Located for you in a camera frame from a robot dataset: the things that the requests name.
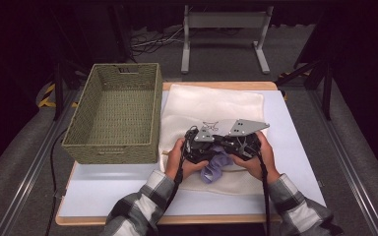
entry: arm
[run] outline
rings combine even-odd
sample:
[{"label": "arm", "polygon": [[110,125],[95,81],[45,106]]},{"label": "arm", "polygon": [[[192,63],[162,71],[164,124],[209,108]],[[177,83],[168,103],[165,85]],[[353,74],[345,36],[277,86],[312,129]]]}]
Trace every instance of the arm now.
[{"label": "arm", "polygon": [[[155,170],[139,192],[119,200],[109,213],[101,236],[147,235],[157,232],[157,222],[166,210],[167,200],[174,188],[174,177],[180,162],[184,139],[179,139],[169,153],[164,173]],[[183,179],[202,169],[208,161],[193,164],[183,162]]]},{"label": "arm", "polygon": [[[282,217],[282,235],[341,235],[342,228],[333,224],[331,212],[306,199],[287,175],[281,175],[276,169],[272,146],[261,132],[257,132],[261,143],[260,152],[268,170],[269,195],[278,213]],[[262,180],[259,158],[244,161],[231,155],[234,163],[246,168],[255,178]]]},{"label": "arm", "polygon": [[342,235],[331,212],[305,198],[283,174],[269,185],[270,198],[282,217],[281,235]]}]

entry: metal stand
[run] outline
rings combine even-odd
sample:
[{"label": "metal stand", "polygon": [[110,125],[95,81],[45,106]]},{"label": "metal stand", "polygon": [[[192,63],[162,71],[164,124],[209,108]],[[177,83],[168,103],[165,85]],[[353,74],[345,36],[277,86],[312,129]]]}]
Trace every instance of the metal stand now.
[{"label": "metal stand", "polygon": [[185,39],[181,73],[189,73],[190,28],[259,28],[261,29],[260,38],[258,41],[253,41],[253,46],[263,74],[269,74],[270,69],[262,47],[272,12],[273,7],[268,7],[266,12],[189,12],[189,7],[186,5],[183,26]]},{"label": "metal stand", "polygon": [[60,75],[60,63],[54,66],[54,84],[56,92],[56,114],[54,115],[54,121],[56,121],[60,114],[63,112],[63,79]]}]

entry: wicker basket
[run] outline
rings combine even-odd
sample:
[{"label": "wicker basket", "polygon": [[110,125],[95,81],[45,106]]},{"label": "wicker basket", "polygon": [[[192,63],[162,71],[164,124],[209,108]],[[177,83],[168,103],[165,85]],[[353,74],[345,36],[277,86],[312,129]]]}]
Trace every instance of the wicker basket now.
[{"label": "wicker basket", "polygon": [[95,64],[62,147],[81,164],[158,161],[159,64]]}]

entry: black cable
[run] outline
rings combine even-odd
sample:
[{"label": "black cable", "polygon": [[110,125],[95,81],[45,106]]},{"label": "black cable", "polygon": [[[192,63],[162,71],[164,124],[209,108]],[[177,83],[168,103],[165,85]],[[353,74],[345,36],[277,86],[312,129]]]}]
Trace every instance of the black cable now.
[{"label": "black cable", "polygon": [[157,50],[161,49],[163,46],[166,46],[166,45],[169,45],[173,42],[175,42],[176,40],[171,40],[173,38],[171,38],[172,36],[175,37],[175,38],[179,38],[182,34],[182,30],[180,31],[180,33],[176,34],[176,36],[174,36],[176,34],[176,32],[171,32],[169,35],[165,35],[164,33],[161,35],[160,38],[156,38],[157,35],[159,35],[159,33],[157,33],[155,36],[153,36],[150,40],[147,40],[146,42],[142,42],[140,44],[144,44],[144,43],[147,43],[145,45],[141,45],[139,47],[143,47],[143,49],[135,49],[132,47],[132,51],[133,52],[138,52],[138,54],[134,54],[133,53],[133,57],[136,57],[136,56],[140,56],[141,54],[143,53],[154,53],[156,52]]},{"label": "black cable", "polygon": [[164,38],[164,33],[160,34],[160,33],[156,33],[154,36],[152,36],[152,38],[150,39],[147,39],[145,36],[144,36],[144,41],[140,41],[140,39],[137,38],[138,42],[137,43],[131,43],[131,47],[140,47],[140,46],[146,46],[146,45],[149,45],[149,44],[152,44],[152,43],[156,43],[158,42],[159,40],[163,39]]},{"label": "black cable", "polygon": [[137,60],[134,58],[134,55],[130,55],[129,58],[131,59],[131,61],[138,64]]},{"label": "black cable", "polygon": [[187,145],[187,139],[185,139],[185,142],[183,143],[183,149],[182,152],[180,152],[180,161],[179,161],[179,168],[177,169],[176,176],[174,177],[174,187],[173,191],[171,192],[170,198],[167,201],[165,209],[168,209],[171,202],[174,199],[174,196],[176,196],[177,190],[179,189],[180,183],[183,181],[183,162],[185,161],[185,156],[183,155],[184,149]]},{"label": "black cable", "polygon": [[53,218],[54,218],[54,210],[55,210],[55,207],[56,207],[56,201],[57,201],[57,198],[56,198],[56,193],[57,193],[57,182],[56,182],[56,175],[54,174],[54,163],[53,163],[53,153],[54,153],[54,147],[56,146],[57,144],[57,141],[60,139],[60,137],[67,131],[67,129],[65,129],[64,131],[62,131],[60,133],[60,135],[57,136],[57,138],[54,140],[54,143],[51,147],[51,152],[50,152],[50,166],[51,166],[51,177],[52,177],[52,180],[53,180],[53,203],[52,203],[52,207],[51,207],[51,214],[50,214],[50,218],[48,220],[48,224],[47,224],[47,229],[45,231],[45,236],[48,236],[48,234],[50,233],[50,228],[51,228],[51,223],[53,222]]},{"label": "black cable", "polygon": [[148,42],[147,38],[142,35],[142,34],[138,34],[138,35],[134,35],[131,37],[131,45],[135,45],[135,44],[140,44],[140,43],[145,43],[145,42]]},{"label": "black cable", "polygon": [[262,168],[262,183],[263,183],[263,194],[265,196],[265,208],[266,208],[266,235],[270,234],[270,208],[269,208],[269,184],[267,182],[268,171],[263,160],[262,155],[257,151],[257,157],[260,160],[260,167]]}]

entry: person's left hand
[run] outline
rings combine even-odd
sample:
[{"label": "person's left hand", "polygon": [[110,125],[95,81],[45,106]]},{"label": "person's left hand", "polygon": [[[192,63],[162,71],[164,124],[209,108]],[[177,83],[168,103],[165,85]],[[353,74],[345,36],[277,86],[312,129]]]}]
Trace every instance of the person's left hand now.
[{"label": "person's left hand", "polygon": [[[184,142],[184,138],[178,139],[176,141],[176,144],[174,144],[173,149],[168,153],[168,160],[164,174],[171,180],[174,180],[174,178],[176,177],[177,170],[179,169],[180,155],[182,153],[182,146]],[[183,179],[186,179],[193,172],[201,170],[202,168],[207,166],[208,163],[208,160],[201,161],[197,164],[194,164],[188,160],[184,160],[182,165]]]}]

